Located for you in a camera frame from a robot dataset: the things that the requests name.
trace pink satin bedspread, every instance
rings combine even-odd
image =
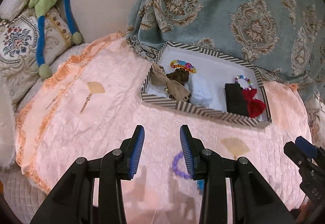
[[[51,189],[76,158],[104,156],[131,137],[140,124],[145,128],[145,142],[138,173],[132,181],[122,182],[128,223],[196,224],[202,199],[196,182],[179,178],[170,170],[173,157],[181,151],[179,128],[187,124],[194,137],[223,157],[234,158],[222,139],[244,141],[250,150],[245,156],[287,208],[300,206],[304,198],[299,188],[301,177],[283,153],[284,144],[297,136],[311,141],[306,110],[297,92],[275,82],[265,84],[273,117],[273,123],[265,129],[239,128],[144,104],[139,93],[151,64],[121,46],[123,41],[117,39],[98,52],[66,91],[43,135],[35,135],[40,138],[30,151],[35,152],[35,171],[29,177],[36,184],[41,181]],[[79,113],[89,93],[87,82],[91,81],[101,83],[105,93],[92,95]],[[185,169],[185,163],[180,162],[179,167]]]

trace brown plush toy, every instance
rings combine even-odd
[[[175,72],[166,75],[170,80],[176,80],[181,85],[189,80],[190,73],[182,68],[178,68]]]

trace teal damask blanket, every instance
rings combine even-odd
[[[166,41],[247,60],[265,80],[298,83],[306,102],[325,95],[324,14],[322,0],[139,0],[127,38],[148,60]]]

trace colorful beaded bracelet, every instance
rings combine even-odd
[[[172,68],[183,68],[183,69],[187,70],[188,72],[196,73],[196,68],[193,67],[190,63],[187,63],[185,61],[178,60],[178,59],[173,60],[170,63],[170,67],[172,67]]]
[[[180,176],[180,177],[183,177],[185,179],[191,179],[192,177],[185,173],[185,172],[182,172],[178,169],[178,161],[180,159],[182,159],[184,157],[184,154],[183,152],[180,152],[178,155],[176,155],[174,157],[174,160],[173,160],[173,163],[172,163],[172,168],[173,168],[173,171],[174,171],[174,174],[177,175],[177,176]]]
[[[243,87],[239,84],[238,79],[245,80],[245,81],[249,84],[249,88],[243,88]],[[243,89],[251,90],[251,89],[253,88],[253,85],[252,85],[251,80],[248,79],[247,77],[245,77],[244,75],[238,75],[238,76],[236,76],[236,78],[235,78],[235,83],[239,84],[240,87],[243,88]]]

